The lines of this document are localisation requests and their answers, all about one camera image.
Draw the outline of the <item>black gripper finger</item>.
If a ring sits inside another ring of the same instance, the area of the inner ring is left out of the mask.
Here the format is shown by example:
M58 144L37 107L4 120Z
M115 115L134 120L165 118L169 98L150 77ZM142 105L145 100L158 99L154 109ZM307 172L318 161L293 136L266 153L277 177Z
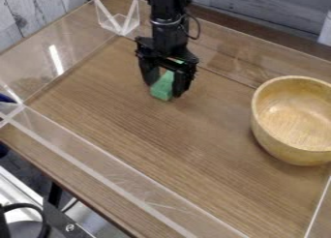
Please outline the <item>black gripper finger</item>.
M183 67L175 70L174 83L173 83L173 95L179 98L182 94L189 90L191 82L195 79L195 67Z
M157 62L150 58L141 58L139 65L145 83L151 86L161 77L159 66Z

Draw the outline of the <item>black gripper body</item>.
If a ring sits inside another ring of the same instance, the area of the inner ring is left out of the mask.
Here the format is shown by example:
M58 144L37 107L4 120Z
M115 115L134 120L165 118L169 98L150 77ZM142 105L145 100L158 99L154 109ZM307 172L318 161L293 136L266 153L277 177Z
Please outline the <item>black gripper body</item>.
M187 43L190 39L197 40L189 33L190 18L179 17L171 20L151 20L151 36L138 36L138 58L153 59L159 68L175 71L183 67L195 67L199 63L198 57L190 52Z

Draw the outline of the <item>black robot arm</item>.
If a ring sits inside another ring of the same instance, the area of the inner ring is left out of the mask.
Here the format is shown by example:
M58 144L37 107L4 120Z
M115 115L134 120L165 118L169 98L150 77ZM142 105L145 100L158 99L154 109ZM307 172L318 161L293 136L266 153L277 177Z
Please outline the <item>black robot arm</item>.
M145 83L151 86L161 77L159 69L175 73L173 96L179 98L195 79L199 58L187 48L189 40L197 40L189 33L187 12L191 0L147 0L151 7L151 37L138 36L137 56Z

